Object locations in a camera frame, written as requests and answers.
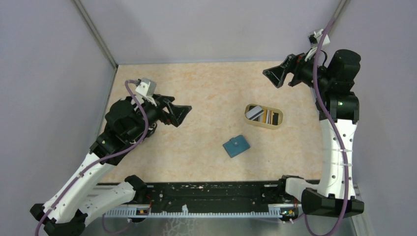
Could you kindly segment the blue card holder wallet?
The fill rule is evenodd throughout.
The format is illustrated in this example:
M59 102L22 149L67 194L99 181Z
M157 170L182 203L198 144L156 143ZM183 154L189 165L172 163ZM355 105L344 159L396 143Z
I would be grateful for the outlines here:
M223 148L230 158L233 158L246 150L250 149L249 142L245 139L243 135L238 135L231 138L229 141L223 144Z

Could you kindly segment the white magnetic stripe card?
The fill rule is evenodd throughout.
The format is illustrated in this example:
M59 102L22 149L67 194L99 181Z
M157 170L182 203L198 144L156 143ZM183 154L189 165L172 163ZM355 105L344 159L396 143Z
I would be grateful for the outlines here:
M249 106L248 107L248 111L245 113L245 117L248 120L255 120L257 119L259 116L261 116L264 113L264 109L257 105L257 106Z

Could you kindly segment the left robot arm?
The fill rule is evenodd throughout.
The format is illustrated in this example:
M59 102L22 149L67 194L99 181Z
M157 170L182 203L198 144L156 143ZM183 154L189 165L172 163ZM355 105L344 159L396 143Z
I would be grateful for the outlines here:
M30 213L38 221L36 231L49 236L79 236L96 218L125 203L147 204L146 183L135 175L110 190L88 199L100 180L144 139L159 122L178 127L192 110L175 105L172 96L153 95L155 103L134 96L118 100L105 115L104 131L97 137L82 164L50 200L34 204Z

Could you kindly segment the cream oval card tray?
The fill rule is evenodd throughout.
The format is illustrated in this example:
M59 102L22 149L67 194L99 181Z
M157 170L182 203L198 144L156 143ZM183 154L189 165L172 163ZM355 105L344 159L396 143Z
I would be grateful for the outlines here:
M244 111L244 121L247 124L270 130L278 129L284 120L284 114L278 108L248 104Z

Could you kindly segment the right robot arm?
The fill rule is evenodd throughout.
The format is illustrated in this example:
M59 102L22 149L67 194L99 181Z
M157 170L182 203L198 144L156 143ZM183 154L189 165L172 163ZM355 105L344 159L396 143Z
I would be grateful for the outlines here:
M359 100L352 87L360 61L358 53L347 49L337 50L328 66L317 67L306 54L291 54L280 65L263 71L277 88L291 73L289 86L305 83L319 90L316 107L324 149L320 181L312 184L287 175L277 188L280 201L289 203L296 198L306 215L346 218L364 212L364 202L356 198L352 181L353 139L359 120Z

